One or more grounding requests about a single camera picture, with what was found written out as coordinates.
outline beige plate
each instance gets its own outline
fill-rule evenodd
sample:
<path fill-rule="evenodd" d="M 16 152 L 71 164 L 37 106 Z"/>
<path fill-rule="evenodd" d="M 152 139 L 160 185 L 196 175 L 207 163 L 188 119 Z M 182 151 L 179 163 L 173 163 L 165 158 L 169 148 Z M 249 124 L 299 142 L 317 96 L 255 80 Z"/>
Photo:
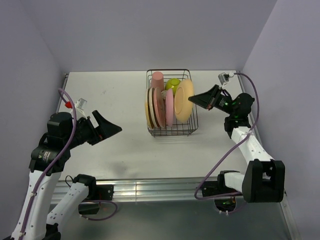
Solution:
<path fill-rule="evenodd" d="M 150 107 L 149 107 L 149 89 L 145 91 L 145 99 L 144 99 L 144 110 L 145 110 L 145 118 L 146 118 L 146 124 L 149 128 L 153 129 L 154 124 L 151 120 L 151 114 L 150 114 Z"/>
<path fill-rule="evenodd" d="M 175 117 L 181 123 L 187 122 L 192 113 L 193 103 L 188 98 L 193 95 L 195 95 L 195 92 L 192 81 L 190 79 L 183 80 L 179 84 L 174 97 Z"/>
<path fill-rule="evenodd" d="M 154 103 L 154 93 L 155 93 L 155 89 L 154 88 L 150 88 L 149 89 L 149 108 L 150 108 L 150 115 L 151 115 L 151 119 L 152 122 L 154 124 L 154 126 L 156 128 L 159 128 L 159 123 L 156 117 L 156 111 L 155 111 L 155 103 Z"/>

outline pink cup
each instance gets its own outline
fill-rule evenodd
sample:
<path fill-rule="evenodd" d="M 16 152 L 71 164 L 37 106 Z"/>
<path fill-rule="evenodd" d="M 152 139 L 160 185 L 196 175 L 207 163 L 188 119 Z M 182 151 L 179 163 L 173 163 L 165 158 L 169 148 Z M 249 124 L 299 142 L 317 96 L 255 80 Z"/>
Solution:
<path fill-rule="evenodd" d="M 151 88 L 160 88 L 161 92 L 165 90 L 165 81 L 162 72 L 155 71 L 152 74 Z"/>

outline wire rack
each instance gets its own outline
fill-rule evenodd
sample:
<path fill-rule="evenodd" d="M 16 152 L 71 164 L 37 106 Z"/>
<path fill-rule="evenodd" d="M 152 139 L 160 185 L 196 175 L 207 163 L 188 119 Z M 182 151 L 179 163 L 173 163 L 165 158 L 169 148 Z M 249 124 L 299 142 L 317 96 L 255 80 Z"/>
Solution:
<path fill-rule="evenodd" d="M 150 69 L 146 71 L 146 88 L 150 88 L 152 74 L 154 72 L 161 72 L 163 73 L 164 78 L 164 84 L 170 79 L 176 78 L 180 81 L 183 81 L 185 79 L 191 79 L 191 74 L 188 69 Z M 147 129 L 149 133 L 154 137 L 160 137 L 160 136 L 183 136 L 183 135 L 190 135 L 195 130 L 198 129 L 198 112 L 197 112 L 197 106 L 194 104 L 192 108 L 191 116 L 189 117 L 188 121 L 186 123 L 179 122 L 174 117 L 174 123 L 172 127 L 166 125 L 165 127 L 154 127 L 149 128 L 147 125 Z"/>

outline yellow plate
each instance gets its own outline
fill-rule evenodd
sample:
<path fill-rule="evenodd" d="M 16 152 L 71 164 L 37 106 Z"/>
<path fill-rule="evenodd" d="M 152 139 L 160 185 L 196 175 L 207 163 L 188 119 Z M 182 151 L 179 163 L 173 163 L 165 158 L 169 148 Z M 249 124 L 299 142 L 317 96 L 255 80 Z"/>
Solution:
<path fill-rule="evenodd" d="M 147 89 L 145 91 L 145 99 L 144 99 L 144 110 L 145 110 L 145 118 L 146 118 L 146 124 L 148 125 L 149 128 L 153 129 L 154 128 L 154 124 L 152 123 L 152 121 L 150 121 L 151 119 L 151 115 L 150 115 L 150 108 L 149 108 L 149 89 Z"/>
<path fill-rule="evenodd" d="M 195 91 L 192 81 L 190 79 L 183 80 L 179 84 L 174 97 L 175 117 L 181 123 L 188 121 L 192 113 L 193 103 L 188 98 L 193 95 L 195 95 Z"/>

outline pink plate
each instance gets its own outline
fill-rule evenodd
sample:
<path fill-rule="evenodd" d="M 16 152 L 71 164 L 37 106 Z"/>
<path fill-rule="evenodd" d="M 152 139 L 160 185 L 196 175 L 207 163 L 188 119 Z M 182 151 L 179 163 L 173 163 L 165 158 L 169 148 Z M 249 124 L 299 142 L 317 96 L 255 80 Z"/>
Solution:
<path fill-rule="evenodd" d="M 170 88 L 165 96 L 165 120 L 169 127 L 174 124 L 174 92 Z"/>
<path fill-rule="evenodd" d="M 156 119 L 158 120 L 160 127 L 165 128 L 166 127 L 165 104 L 161 95 L 161 89 L 159 87 L 156 87 L 154 89 L 153 101 L 154 101 L 154 110 L 155 110 Z"/>

